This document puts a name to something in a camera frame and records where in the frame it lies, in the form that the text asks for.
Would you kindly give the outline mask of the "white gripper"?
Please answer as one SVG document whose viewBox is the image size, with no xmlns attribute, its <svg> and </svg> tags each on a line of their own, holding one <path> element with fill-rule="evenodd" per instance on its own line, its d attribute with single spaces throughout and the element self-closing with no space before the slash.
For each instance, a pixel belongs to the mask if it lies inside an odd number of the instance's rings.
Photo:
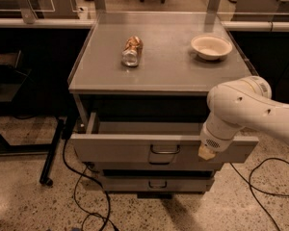
<svg viewBox="0 0 289 231">
<path fill-rule="evenodd" d="M 224 152 L 233 142 L 242 126 L 224 121 L 211 113 L 203 123 L 200 131 L 201 145 L 198 156 L 203 160 L 211 160 L 215 152 Z"/>
</svg>

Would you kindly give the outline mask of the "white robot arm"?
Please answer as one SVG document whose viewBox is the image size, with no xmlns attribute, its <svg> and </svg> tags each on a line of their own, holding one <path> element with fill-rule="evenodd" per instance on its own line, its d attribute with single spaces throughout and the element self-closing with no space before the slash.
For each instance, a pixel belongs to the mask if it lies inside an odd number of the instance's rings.
<svg viewBox="0 0 289 231">
<path fill-rule="evenodd" d="M 268 134 L 289 146 L 289 104 L 271 99 L 266 80 L 249 76 L 216 85 L 207 95 L 210 114 L 200 132 L 198 156 L 211 160 L 226 151 L 243 128 Z"/>
</svg>

